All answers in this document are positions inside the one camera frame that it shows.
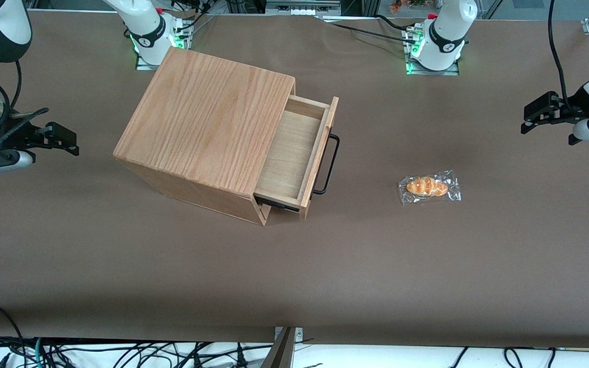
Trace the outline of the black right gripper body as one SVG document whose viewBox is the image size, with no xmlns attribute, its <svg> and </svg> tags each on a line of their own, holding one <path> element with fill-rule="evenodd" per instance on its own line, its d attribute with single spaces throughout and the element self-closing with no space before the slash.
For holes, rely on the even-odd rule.
<svg viewBox="0 0 589 368">
<path fill-rule="evenodd" d="M 15 135 L 20 129 L 23 128 L 27 123 L 31 123 L 31 120 L 35 117 L 44 114 L 44 108 L 40 108 L 34 112 L 18 112 L 10 114 L 0 124 L 0 148 L 6 144 L 12 136 Z"/>
</svg>

